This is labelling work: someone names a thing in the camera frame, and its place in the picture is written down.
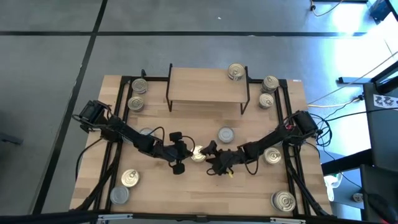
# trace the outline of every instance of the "wooden platform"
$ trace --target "wooden platform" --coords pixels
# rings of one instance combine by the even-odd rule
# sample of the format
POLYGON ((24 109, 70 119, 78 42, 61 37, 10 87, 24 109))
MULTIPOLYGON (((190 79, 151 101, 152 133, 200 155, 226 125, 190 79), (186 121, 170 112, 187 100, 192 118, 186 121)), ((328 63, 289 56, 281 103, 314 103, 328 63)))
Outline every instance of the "wooden platform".
MULTIPOLYGON (((120 76, 104 77, 99 94, 100 101, 110 105, 115 104, 120 79, 120 76)), ((237 145, 258 140, 278 125, 275 106, 268 110, 258 107, 261 84, 250 84, 251 101, 243 115, 240 115, 239 104, 209 102, 175 104, 173 111, 169 112, 165 100, 166 85, 167 82, 149 82, 144 110, 140 113, 130 111, 127 122, 137 130, 163 126, 167 132, 165 144, 171 143, 168 138, 169 133, 181 131, 184 135, 191 136, 197 145, 207 146, 214 139, 219 149, 236 150, 237 145), (234 129, 236 137, 231 144, 222 144, 217 140, 218 129, 222 126, 234 129)), ((292 109, 294 111, 306 110, 302 83, 288 81, 288 85, 292 109)), ((283 93, 282 91, 280 93, 283 102, 283 93)), ((126 101, 126 94, 127 91, 122 99, 122 105, 126 101)), ((156 135, 161 136, 161 131, 157 131, 156 135)), ((87 145, 98 138, 99 133, 90 133, 87 145)), ((189 147, 192 146, 189 139, 184 139, 184 141, 189 147)), ((96 185, 100 176, 105 146, 106 142, 103 141, 83 156, 71 208, 79 206, 96 185)), ((318 152, 311 146, 303 145, 301 158, 308 189, 318 203, 327 212, 331 212, 318 152)), ((124 144, 116 185, 121 185, 121 174, 130 168, 138 170, 141 179, 138 185, 131 189, 131 198, 128 203, 113 205, 112 211, 208 215, 292 215, 277 212, 270 204, 272 193, 288 190, 283 161, 271 166, 260 160, 257 175, 250 175, 244 165, 236 165, 233 167, 235 171, 233 178, 227 175, 207 175, 206 170, 210 168, 210 164, 206 162, 195 163, 191 159, 186 159, 183 163, 186 168, 185 173, 173 175, 167 162, 145 156, 134 146, 124 144)), ((250 164, 249 168, 254 170, 255 164, 250 164)), ((303 213, 300 192, 298 187, 296 189, 298 210, 303 213)), ((104 207, 107 192, 108 188, 105 187, 101 208, 104 207)))
POLYGON ((246 76, 233 81, 223 69, 173 67, 169 100, 245 103, 246 76))

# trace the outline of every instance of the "gray concrete floor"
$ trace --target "gray concrete floor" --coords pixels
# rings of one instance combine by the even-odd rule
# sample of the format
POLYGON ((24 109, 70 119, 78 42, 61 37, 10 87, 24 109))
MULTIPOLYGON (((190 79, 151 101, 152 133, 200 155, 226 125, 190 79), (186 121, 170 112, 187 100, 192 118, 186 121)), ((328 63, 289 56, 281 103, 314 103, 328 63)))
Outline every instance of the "gray concrete floor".
MULTIPOLYGON (((0 31, 90 31, 100 5, 100 0, 0 0, 0 31)), ((323 11, 333 4, 317 5, 323 11)), ((319 18, 309 13, 308 7, 308 1, 296 0, 109 1, 102 31, 369 32, 369 35, 98 37, 75 112, 80 112, 88 100, 97 98, 103 75, 138 75, 144 68, 149 76, 166 76, 169 63, 225 68, 231 62, 240 62, 249 67, 253 78, 275 75, 303 80, 307 101, 312 101, 338 88, 337 77, 361 76, 391 55, 383 36, 376 35, 378 27, 368 16, 366 5, 344 3, 319 18)), ((19 147, 0 142, 0 215, 29 212, 87 43, 88 37, 0 37, 0 131, 24 139, 19 147)), ((351 86, 317 103, 344 103, 360 93, 360 86, 351 86)), ((333 110, 311 109, 320 116, 333 110)), ((347 106, 340 114, 362 110, 363 102, 359 102, 347 106)), ((367 136, 365 116, 336 121, 332 128, 335 135, 327 151, 348 155, 369 147, 369 141, 352 137, 353 133, 367 136)), ((86 137, 72 121, 44 212, 68 210, 75 162, 86 137)), ((322 162, 328 160, 322 154, 322 162)), ((340 195, 348 201, 344 192, 356 187, 346 186, 348 189, 341 189, 340 195)), ((349 216, 352 212, 340 214, 357 218, 349 216)))

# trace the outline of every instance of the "can lid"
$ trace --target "can lid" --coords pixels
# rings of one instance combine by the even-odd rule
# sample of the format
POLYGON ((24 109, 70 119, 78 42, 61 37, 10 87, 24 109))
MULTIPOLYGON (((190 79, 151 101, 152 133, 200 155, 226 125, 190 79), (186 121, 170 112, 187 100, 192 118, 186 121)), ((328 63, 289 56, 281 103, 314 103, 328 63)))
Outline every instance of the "can lid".
POLYGON ((139 133, 143 135, 148 135, 149 133, 153 132, 151 128, 142 128, 139 133))
POLYGON ((206 155, 203 155, 200 153, 200 151, 203 149, 203 146, 195 146, 194 149, 191 149, 192 156, 191 159, 194 160, 195 162, 202 162, 206 159, 206 155))
POLYGON ((282 156, 278 149, 270 147, 264 152, 264 157, 269 164, 276 164, 282 156))
POLYGON ((260 95, 259 102, 261 106, 270 107, 274 104, 274 98, 268 93, 263 93, 260 95))
POLYGON ((122 184, 126 187, 133 187, 138 183, 139 173, 135 169, 128 169, 122 174, 122 184))
POLYGON ((246 73, 243 65, 240 63, 233 63, 228 67, 228 74, 232 77, 241 77, 246 73))
POLYGON ((129 200, 129 189, 125 186, 114 187, 111 191, 111 201, 116 205, 122 205, 129 200))
POLYGON ((296 207, 296 200, 290 192, 277 192, 271 199, 273 206, 280 211, 290 212, 296 207))
POLYGON ((218 138, 224 143, 230 143, 234 139, 234 130, 229 127, 222 127, 218 131, 218 138))
POLYGON ((279 80, 272 75, 265 77, 263 85, 268 88, 277 88, 279 86, 279 80))
POLYGON ((137 93, 145 93, 148 89, 148 83, 143 78, 137 78, 131 84, 132 90, 136 91, 137 93))
POLYGON ((131 110, 139 110, 144 106, 144 100, 139 96, 134 96, 130 98, 127 105, 131 110))

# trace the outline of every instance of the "sticker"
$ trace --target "sticker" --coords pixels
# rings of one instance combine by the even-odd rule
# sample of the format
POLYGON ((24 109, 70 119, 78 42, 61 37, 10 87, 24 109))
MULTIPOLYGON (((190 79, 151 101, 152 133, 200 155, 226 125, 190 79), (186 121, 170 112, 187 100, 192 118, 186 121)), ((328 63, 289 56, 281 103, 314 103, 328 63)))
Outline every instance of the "sticker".
POLYGON ((398 107, 398 98, 373 94, 373 105, 380 108, 398 107))

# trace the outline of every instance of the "wooden table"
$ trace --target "wooden table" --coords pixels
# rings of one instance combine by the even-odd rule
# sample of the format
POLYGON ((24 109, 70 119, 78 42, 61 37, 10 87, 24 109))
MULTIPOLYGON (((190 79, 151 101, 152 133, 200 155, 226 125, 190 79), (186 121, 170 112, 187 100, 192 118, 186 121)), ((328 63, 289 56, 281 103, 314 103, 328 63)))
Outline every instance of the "wooden table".
MULTIPOLYGON (((98 99, 115 105, 120 80, 121 76, 105 76, 98 99)), ((167 82, 149 82, 149 90, 143 95, 144 110, 140 113, 130 111, 127 121, 136 130, 163 126, 166 130, 165 144, 171 144, 169 133, 181 131, 184 135, 191 136, 197 145, 207 146, 211 140, 216 140, 218 149, 236 150, 237 145, 256 141, 278 125, 275 105, 268 110, 258 107, 261 84, 249 84, 251 101, 243 115, 240 115, 239 104, 220 102, 175 103, 172 112, 169 112, 165 99, 166 86, 167 82), (234 129, 236 137, 232 143, 222 144, 217 140, 217 132, 222 126, 234 129)), ((288 80, 288 86, 293 111, 307 110, 302 82, 288 80)), ((126 101, 127 88, 128 85, 125 87, 122 105, 126 101)), ((282 90, 280 95, 286 116, 282 90)), ((123 108, 122 106, 119 114, 123 114, 123 108)), ((156 135, 161 137, 161 131, 157 131, 156 135)), ((99 132, 90 133, 87 145, 99 136, 99 132)), ((192 147, 189 139, 184 141, 188 147, 192 147)), ((79 206, 97 184, 105 147, 106 141, 101 141, 84 154, 70 208, 79 206)), ((331 213, 318 152, 304 144, 301 160, 309 191, 323 209, 331 213)), ((292 216, 291 213, 278 212, 270 204, 272 193, 288 190, 283 160, 271 166, 260 159, 257 175, 250 175, 244 165, 236 165, 233 167, 233 178, 228 175, 207 175, 206 170, 210 164, 206 162, 195 163, 188 158, 183 163, 185 173, 173 175, 166 161, 148 157, 138 152, 133 145, 123 144, 116 185, 121 185, 121 174, 131 168, 138 170, 141 179, 131 189, 131 198, 127 204, 112 205, 111 210, 128 213, 292 216)), ((250 164, 249 168, 254 170, 255 163, 250 164)), ((108 186, 104 188, 100 208, 104 208, 107 192, 108 186)), ((296 196, 298 211, 303 213, 297 186, 296 196)))

